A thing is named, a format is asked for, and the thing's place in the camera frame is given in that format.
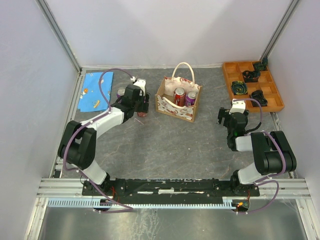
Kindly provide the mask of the red soda can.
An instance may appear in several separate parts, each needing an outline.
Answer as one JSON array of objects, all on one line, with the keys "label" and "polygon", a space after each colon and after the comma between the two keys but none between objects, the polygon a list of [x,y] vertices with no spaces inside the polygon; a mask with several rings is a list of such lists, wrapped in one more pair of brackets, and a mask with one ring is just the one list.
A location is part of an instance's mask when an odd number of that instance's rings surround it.
[{"label": "red soda can", "polygon": [[186,97],[186,91],[182,87],[177,87],[174,90],[173,95],[173,103],[179,107],[185,106],[185,97]]},{"label": "red soda can", "polygon": [[144,118],[148,115],[147,112],[138,112],[137,115],[140,117],[140,118]]}]

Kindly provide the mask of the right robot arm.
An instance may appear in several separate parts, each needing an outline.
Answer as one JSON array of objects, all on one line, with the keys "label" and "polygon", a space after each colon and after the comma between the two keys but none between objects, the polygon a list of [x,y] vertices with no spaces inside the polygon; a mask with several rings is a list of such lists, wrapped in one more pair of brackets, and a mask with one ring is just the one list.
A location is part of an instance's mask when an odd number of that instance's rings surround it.
[{"label": "right robot arm", "polygon": [[226,184],[231,193],[240,196],[256,189],[267,179],[292,172],[297,160],[283,131],[253,132],[246,130],[249,112],[233,112],[221,107],[217,119],[227,129],[227,146],[233,152],[252,152],[253,163],[236,170]]}]

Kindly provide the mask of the red soda can front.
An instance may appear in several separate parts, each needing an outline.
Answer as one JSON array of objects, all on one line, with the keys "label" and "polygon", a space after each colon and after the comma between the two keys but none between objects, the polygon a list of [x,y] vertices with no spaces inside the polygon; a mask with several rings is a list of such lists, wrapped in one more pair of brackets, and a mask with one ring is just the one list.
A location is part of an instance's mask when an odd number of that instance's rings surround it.
[{"label": "red soda can front", "polygon": [[144,118],[148,115],[147,112],[138,112],[137,115],[140,117],[140,118]]}]

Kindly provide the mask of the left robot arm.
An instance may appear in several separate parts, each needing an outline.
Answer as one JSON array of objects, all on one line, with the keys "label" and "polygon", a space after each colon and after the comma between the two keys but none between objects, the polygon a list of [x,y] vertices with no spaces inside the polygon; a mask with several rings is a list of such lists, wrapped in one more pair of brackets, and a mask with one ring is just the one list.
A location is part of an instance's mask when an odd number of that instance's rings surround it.
[{"label": "left robot arm", "polygon": [[139,78],[134,84],[129,84],[124,94],[103,113],[82,122],[72,120],[66,125],[57,155],[64,164],[75,166],[92,181],[93,189],[99,195],[106,195],[111,183],[110,175],[95,160],[97,139],[125,123],[134,113],[147,113],[149,98],[146,81]]}]

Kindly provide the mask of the red soda can back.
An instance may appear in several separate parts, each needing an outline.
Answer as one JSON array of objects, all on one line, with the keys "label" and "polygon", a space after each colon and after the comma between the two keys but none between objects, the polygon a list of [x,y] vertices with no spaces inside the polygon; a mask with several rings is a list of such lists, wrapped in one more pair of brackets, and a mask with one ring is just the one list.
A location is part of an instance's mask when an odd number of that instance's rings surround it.
[{"label": "red soda can back", "polygon": [[173,95],[173,103],[179,107],[185,106],[185,97],[186,97],[186,91],[182,87],[177,87],[174,90]]}]

